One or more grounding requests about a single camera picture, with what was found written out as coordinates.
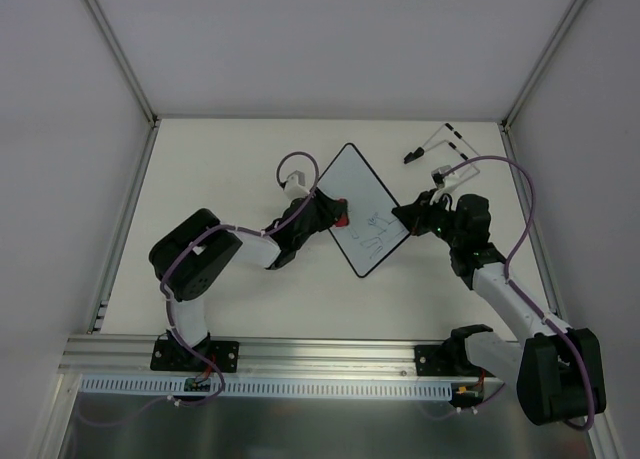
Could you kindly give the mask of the red bone-shaped eraser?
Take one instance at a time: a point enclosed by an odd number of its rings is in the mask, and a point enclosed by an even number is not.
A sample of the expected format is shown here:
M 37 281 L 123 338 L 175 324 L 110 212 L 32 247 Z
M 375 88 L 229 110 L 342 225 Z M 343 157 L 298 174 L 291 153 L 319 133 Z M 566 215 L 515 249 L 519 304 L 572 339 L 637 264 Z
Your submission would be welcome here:
M 350 223 L 349 215 L 348 215 L 348 201 L 344 198 L 338 200 L 338 203 L 341 205 L 341 214 L 339 218 L 334 223 L 336 228 L 344 228 L 347 227 Z

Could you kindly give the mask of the white whiteboard black rim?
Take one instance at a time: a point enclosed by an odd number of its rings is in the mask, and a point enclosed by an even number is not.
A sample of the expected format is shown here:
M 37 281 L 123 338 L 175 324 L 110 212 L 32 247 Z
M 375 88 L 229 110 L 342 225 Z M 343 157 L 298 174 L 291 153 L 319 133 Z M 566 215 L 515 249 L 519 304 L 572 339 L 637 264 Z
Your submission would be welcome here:
M 398 201 L 355 144 L 341 148 L 318 186 L 347 202 L 349 223 L 330 234 L 357 277 L 367 277 L 408 239 L 409 231 L 392 213 Z

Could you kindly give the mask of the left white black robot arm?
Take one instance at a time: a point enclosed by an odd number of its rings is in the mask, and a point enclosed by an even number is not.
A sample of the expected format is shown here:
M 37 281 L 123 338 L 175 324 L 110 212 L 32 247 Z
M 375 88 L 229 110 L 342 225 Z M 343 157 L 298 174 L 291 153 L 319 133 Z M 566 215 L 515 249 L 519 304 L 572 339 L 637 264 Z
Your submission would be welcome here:
M 149 253 L 165 297 L 167 339 L 154 370 L 205 371 L 220 366 L 205 321 L 203 294 L 232 262 L 278 270 L 291 261 L 314 234 L 349 224 L 348 202 L 322 191 L 291 201 L 264 231 L 224 225 L 208 209 L 197 210 Z

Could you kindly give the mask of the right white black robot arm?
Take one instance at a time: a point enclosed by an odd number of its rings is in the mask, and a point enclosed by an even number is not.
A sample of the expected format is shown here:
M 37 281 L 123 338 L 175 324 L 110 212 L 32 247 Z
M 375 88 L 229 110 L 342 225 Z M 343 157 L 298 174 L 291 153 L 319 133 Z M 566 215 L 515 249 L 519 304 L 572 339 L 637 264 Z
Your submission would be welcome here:
M 455 275 L 493 308 L 519 343 L 510 346 L 485 325 L 459 328 L 445 343 L 449 368 L 459 375 L 478 367 L 493 374 L 515 390 L 535 425 L 563 422 L 589 430 L 606 408 L 597 337 L 542 309 L 518 284 L 490 241 L 486 198 L 466 194 L 450 208 L 434 196 L 423 192 L 392 213 L 411 235 L 432 233 L 448 245 Z

